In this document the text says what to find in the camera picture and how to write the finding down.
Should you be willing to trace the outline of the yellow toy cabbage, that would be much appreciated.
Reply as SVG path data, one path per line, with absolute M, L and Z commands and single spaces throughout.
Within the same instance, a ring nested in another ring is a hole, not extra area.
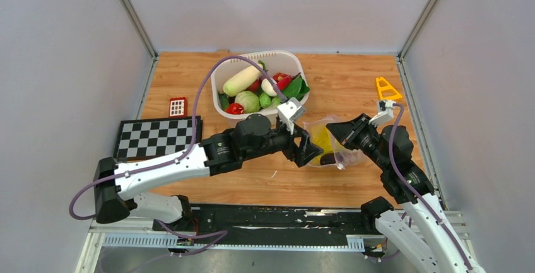
M 310 135 L 312 142 L 323 150 L 323 152 L 318 155 L 318 158 L 323 154 L 333 152 L 334 148 L 332 146 L 331 135 L 325 125 L 313 125 L 310 128 Z

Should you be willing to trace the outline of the purple toy eggplant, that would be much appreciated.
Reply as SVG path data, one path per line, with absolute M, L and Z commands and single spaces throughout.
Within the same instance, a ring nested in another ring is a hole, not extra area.
M 326 153 L 320 157 L 320 166 L 335 165 L 337 163 L 334 153 Z

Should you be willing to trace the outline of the clear pink zip bag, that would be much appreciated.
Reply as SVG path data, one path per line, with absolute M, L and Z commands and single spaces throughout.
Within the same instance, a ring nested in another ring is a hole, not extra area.
M 349 150 L 340 145 L 326 128 L 327 124 L 341 122 L 341 118 L 328 115 L 314 122 L 304 122 L 304 129 L 309 132 L 311 142 L 323 149 L 323 153 L 308 162 L 313 168 L 335 167 L 344 170 L 363 162 L 364 154 L 360 150 Z

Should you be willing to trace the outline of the green toy cabbage head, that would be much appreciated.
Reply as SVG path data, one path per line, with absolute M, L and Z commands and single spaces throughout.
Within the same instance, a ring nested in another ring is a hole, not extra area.
M 251 91 L 242 91 L 235 97 L 235 103 L 241 105 L 244 113 L 256 113 L 261 109 L 259 97 Z

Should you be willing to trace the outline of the red toy tomato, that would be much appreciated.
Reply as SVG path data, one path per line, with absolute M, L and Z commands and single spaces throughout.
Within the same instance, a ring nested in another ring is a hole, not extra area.
M 232 115 L 240 115 L 245 112 L 245 108 L 239 103 L 232 103 L 225 109 L 225 112 Z

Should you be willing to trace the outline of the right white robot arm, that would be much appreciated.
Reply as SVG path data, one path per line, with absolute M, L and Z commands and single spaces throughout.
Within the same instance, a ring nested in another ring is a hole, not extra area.
M 383 197 L 362 204 L 360 224 L 367 233 L 380 232 L 418 272 L 484 272 L 455 233 L 431 181 L 412 160 L 413 143 L 398 121 L 378 132 L 365 114 L 349 122 L 327 124 L 345 148 L 360 150 L 382 171 L 387 193 L 416 224 L 414 232 Z

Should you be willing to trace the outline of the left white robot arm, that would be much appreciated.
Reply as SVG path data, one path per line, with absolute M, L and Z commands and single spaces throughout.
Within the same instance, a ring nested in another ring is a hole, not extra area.
M 112 157 L 98 162 L 94 188 L 95 219 L 109 224 L 129 216 L 160 220 L 179 231 L 192 226 L 193 213 L 183 195 L 152 194 L 153 188 L 191 178 L 212 177 L 242 168 L 247 160 L 281 152 L 298 167 L 323 150 L 299 126 L 289 130 L 278 121 L 252 114 L 221 134 L 215 134 L 190 152 L 179 151 L 136 163 L 119 163 Z

